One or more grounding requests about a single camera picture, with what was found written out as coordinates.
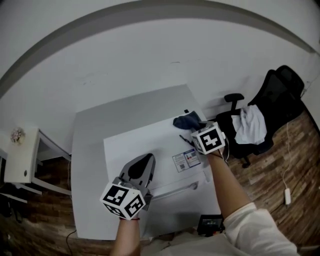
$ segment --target person's left arm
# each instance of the person's left arm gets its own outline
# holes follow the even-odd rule
[[[111,256],[140,256],[140,229],[138,220],[120,219]]]

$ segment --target white cube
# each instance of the white cube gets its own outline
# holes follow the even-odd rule
[[[139,190],[113,183],[106,185],[100,201],[110,213],[127,220],[131,220],[146,205]]]
[[[196,132],[191,133],[196,149],[202,154],[216,151],[225,144],[225,134],[219,129],[218,123],[213,123]]]

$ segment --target shirt sleeve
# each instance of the shirt sleeve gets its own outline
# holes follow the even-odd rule
[[[270,213],[253,202],[228,216],[224,226],[230,243],[249,255],[298,256],[297,247],[278,230]]]

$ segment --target white shirt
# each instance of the white shirt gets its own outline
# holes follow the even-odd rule
[[[270,213],[266,209],[257,209],[254,203],[228,216],[224,226],[225,234],[211,237],[191,234],[178,236],[171,242],[147,246],[142,250],[142,255],[298,256],[297,247],[278,230]]]

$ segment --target white cloth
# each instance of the white cloth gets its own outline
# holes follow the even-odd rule
[[[141,255],[153,256],[299,256],[297,247],[277,228],[270,213],[254,203],[224,220],[225,235],[199,237],[184,233],[173,241],[156,240]]]
[[[265,141],[266,122],[257,105],[241,108],[240,115],[232,115],[231,117],[236,132],[234,137],[236,143],[259,145]]]

